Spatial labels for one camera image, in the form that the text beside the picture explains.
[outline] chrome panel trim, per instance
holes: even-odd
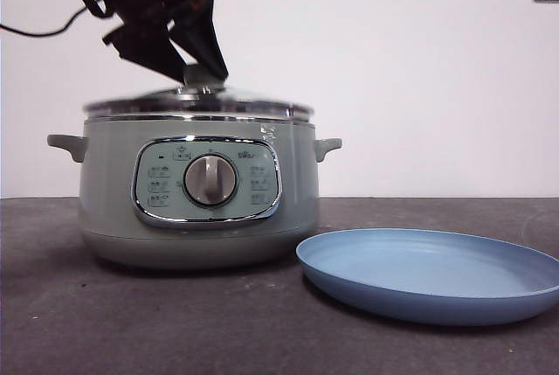
[[[276,179],[278,180],[278,194],[273,200],[272,204],[260,213],[256,213],[249,216],[242,216],[237,218],[224,218],[224,219],[175,219],[166,218],[163,216],[156,215],[149,212],[143,208],[138,197],[136,195],[136,183],[138,180],[138,170],[140,168],[140,160],[143,152],[156,143],[162,142],[237,142],[237,143],[254,143],[258,145],[263,145],[270,150],[272,153],[274,168],[276,170]],[[275,149],[267,142],[260,141],[257,139],[244,139],[233,136],[198,136],[198,135],[187,135],[187,136],[177,136],[177,137],[164,137],[159,139],[152,139],[149,142],[141,146],[135,161],[134,178],[132,179],[132,186],[130,188],[130,197],[134,205],[134,210],[138,218],[143,222],[152,225],[159,226],[163,228],[175,228],[175,229],[218,229],[227,227],[232,223],[248,223],[255,219],[265,219],[271,217],[280,206],[281,193],[283,191],[281,183],[281,172],[280,163],[278,161],[278,154]]]

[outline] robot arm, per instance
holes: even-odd
[[[100,18],[118,15],[123,22],[103,42],[123,59],[179,82],[223,81],[227,67],[217,45],[212,13],[214,0],[83,0]],[[198,64],[186,65],[170,41]]]

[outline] white wall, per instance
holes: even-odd
[[[63,24],[80,0],[3,0],[3,22]],[[81,106],[173,86],[118,59],[89,15],[59,38],[2,33],[2,195],[73,196],[46,135]],[[559,196],[559,4],[531,0],[217,0],[234,87],[314,106],[324,196]]]

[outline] control panel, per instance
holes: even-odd
[[[267,143],[221,136],[149,142],[132,188],[139,216],[157,226],[264,218],[280,193],[278,159]]]

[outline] black cable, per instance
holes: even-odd
[[[81,14],[83,14],[85,11],[87,10],[87,7],[83,7],[81,10],[79,10],[78,12],[76,12],[75,14],[73,14],[70,19],[68,20],[68,22],[66,23],[66,25],[58,30],[55,31],[49,31],[49,32],[28,32],[28,31],[22,31],[22,30],[18,30],[17,28],[13,28],[13,27],[9,27],[8,25],[5,24],[0,24],[0,29],[2,30],[6,30],[9,32],[14,32],[16,34],[19,34],[20,36],[26,36],[26,37],[33,37],[33,38],[42,38],[42,37],[52,37],[52,36],[57,36],[59,34],[62,34],[64,31],[68,30],[68,28],[70,28],[70,25],[72,25],[72,23],[74,22],[74,20],[79,17]]]

